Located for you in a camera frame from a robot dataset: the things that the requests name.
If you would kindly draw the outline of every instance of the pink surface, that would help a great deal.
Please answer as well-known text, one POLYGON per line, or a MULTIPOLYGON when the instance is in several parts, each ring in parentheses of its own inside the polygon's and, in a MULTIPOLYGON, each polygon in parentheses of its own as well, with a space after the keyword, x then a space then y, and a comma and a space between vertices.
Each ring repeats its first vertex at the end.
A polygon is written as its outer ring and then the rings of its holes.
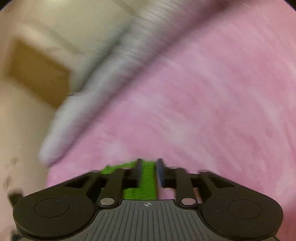
POLYGON ((274 198, 284 210, 279 238, 295 240, 295 128, 296 12, 281 0, 245 4, 140 74, 50 168, 48 185, 162 157, 274 198))

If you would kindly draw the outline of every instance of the green fabric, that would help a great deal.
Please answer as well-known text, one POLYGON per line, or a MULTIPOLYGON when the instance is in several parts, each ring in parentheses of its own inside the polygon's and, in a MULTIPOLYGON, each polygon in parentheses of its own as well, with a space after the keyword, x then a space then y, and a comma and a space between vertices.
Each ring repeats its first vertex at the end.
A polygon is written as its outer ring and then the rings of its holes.
MULTIPOLYGON (((106 166, 101 170, 102 174, 112 173, 116 168, 122 167, 133 167, 135 161, 131 163, 125 163, 117 166, 106 166)), ((157 188, 155 181, 155 163, 149 161, 143 161, 142 173, 140 178, 140 185, 138 188, 128 188, 123 191, 124 199, 133 200, 156 200, 157 199, 157 188)))

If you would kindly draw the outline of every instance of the beige floor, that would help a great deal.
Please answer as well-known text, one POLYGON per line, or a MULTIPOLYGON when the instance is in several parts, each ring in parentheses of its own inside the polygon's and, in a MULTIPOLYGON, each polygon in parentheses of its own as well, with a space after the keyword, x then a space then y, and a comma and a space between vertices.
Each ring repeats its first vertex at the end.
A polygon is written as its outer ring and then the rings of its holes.
POLYGON ((7 192, 25 195, 44 188, 47 168, 38 151, 54 111, 23 87, 0 79, 0 241, 14 224, 7 192))

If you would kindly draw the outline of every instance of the white crosshair mark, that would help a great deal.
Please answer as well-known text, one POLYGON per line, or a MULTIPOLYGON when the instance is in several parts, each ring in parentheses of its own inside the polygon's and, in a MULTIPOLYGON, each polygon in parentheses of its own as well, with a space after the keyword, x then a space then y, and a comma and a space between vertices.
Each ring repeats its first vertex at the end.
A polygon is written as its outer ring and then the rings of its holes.
POLYGON ((150 207, 150 206, 153 205, 153 204, 150 203, 150 202, 146 202, 146 203, 144 203, 143 205, 145 205, 146 207, 150 207))

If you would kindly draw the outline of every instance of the gray ribbed plate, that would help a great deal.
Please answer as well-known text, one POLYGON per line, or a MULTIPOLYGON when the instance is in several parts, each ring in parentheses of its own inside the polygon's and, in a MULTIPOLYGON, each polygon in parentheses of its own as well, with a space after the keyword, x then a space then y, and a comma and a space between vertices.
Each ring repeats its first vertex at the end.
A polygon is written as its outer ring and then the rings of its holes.
MULTIPOLYGON (((123 200, 102 210, 82 232, 64 241, 228 241, 209 230, 193 210, 173 200, 123 200)), ((276 241, 268 238, 265 241, 276 241)))

